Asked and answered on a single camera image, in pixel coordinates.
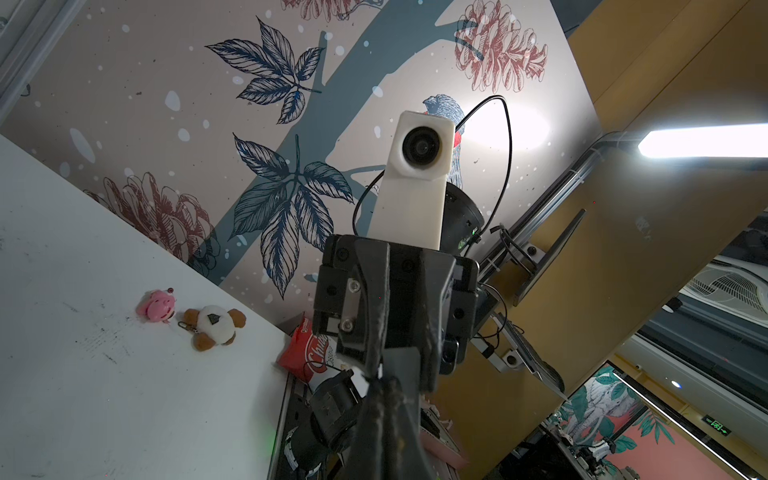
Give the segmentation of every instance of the pink toy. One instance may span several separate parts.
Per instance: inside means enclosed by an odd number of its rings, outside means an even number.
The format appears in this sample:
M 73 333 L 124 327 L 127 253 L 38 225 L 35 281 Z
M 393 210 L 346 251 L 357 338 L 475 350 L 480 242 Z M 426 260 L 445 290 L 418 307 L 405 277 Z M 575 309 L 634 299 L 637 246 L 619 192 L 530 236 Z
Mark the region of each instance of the pink toy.
M 176 299 L 173 295 L 174 289 L 169 288 L 166 291 L 155 290 L 146 303 L 139 306 L 137 312 L 139 315 L 146 316 L 150 322 L 168 323 L 174 313 L 176 313 Z

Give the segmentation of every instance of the red package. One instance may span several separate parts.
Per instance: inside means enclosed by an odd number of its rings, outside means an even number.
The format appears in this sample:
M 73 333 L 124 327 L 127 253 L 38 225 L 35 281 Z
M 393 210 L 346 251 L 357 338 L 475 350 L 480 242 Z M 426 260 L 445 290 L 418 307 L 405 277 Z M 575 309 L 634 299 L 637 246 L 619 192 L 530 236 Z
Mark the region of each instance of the red package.
M 339 373 L 328 367 L 338 367 L 336 341 L 326 335 L 314 336 L 312 320 L 304 316 L 277 364 L 309 385 L 314 392 L 320 383 Z

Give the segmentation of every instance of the stuffed animal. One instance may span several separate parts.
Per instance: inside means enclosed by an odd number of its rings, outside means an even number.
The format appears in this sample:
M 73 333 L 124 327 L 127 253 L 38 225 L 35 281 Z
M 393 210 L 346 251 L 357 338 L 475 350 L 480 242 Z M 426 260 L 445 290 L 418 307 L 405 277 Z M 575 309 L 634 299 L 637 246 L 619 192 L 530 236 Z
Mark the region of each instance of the stuffed animal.
M 174 289 L 155 290 L 149 296 L 146 303 L 137 308 L 139 315 L 146 316 L 150 322 L 168 323 L 168 319 L 176 313 L 176 299 L 173 295 Z
M 245 315 L 239 310 L 225 311 L 209 305 L 202 310 L 189 309 L 184 313 L 183 328 L 194 332 L 195 349 L 204 352 L 215 345 L 231 345 L 235 341 L 235 328 L 245 326 Z

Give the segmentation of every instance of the green exit sign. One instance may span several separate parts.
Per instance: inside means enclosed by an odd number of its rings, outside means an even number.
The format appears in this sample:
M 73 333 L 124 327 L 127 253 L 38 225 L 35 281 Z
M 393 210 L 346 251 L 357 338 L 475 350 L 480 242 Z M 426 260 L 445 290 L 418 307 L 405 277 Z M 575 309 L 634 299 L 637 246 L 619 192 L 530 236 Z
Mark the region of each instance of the green exit sign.
M 725 425 L 723 425 L 722 423 L 718 422 L 717 420 L 713 419 L 709 415 L 704 416 L 704 418 L 702 420 L 704 420 L 713 429 L 715 429 L 718 432 L 722 433 L 723 436 L 727 437 L 730 434 L 730 429 L 729 428 L 727 428 Z

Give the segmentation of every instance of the blue bird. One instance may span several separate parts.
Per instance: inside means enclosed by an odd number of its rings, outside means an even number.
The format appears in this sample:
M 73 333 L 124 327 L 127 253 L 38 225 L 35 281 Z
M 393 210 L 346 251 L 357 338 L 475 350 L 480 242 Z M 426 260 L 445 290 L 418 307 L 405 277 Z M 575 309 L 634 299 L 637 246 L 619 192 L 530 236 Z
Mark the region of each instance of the blue bird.
M 458 102 L 446 94 L 433 95 L 422 103 L 427 107 L 428 114 L 448 118 L 455 124 L 458 124 L 464 118 L 464 111 L 459 107 Z M 458 163 L 458 156 L 462 152 L 463 133 L 464 127 L 461 127 L 454 135 L 451 171 L 448 173 L 448 181 L 459 188 L 462 188 L 462 169 Z

